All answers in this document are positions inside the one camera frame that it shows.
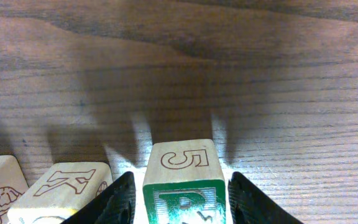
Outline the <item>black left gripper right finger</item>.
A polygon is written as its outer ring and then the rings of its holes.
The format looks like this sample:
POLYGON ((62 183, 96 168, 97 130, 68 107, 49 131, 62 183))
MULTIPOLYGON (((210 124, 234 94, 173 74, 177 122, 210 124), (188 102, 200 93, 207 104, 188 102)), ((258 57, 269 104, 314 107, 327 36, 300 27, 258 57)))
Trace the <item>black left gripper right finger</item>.
POLYGON ((232 174, 227 189, 234 224, 303 224, 240 172, 232 174))

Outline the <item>green R letter block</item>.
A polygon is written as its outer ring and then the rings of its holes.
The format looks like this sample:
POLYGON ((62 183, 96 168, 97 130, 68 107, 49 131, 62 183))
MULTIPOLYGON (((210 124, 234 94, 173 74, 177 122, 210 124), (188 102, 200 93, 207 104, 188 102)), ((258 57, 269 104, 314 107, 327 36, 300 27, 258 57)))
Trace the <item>green R letter block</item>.
POLYGON ((142 185, 150 223, 225 223, 226 186, 214 142, 156 143, 142 185))

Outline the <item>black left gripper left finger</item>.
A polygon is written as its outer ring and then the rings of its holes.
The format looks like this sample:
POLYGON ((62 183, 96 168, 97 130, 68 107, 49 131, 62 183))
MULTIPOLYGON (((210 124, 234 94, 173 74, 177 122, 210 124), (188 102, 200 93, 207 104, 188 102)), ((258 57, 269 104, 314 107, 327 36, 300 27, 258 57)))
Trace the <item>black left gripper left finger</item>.
POLYGON ((133 224, 135 202, 134 174, 125 172, 62 224, 133 224))

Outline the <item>yellow O block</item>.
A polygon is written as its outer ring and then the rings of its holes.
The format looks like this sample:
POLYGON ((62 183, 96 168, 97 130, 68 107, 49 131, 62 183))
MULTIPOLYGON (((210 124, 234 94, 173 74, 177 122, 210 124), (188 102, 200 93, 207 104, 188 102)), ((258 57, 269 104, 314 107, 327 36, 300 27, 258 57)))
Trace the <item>yellow O block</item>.
POLYGON ((62 223, 112 184, 103 162, 56 163, 10 207, 10 223, 62 223))

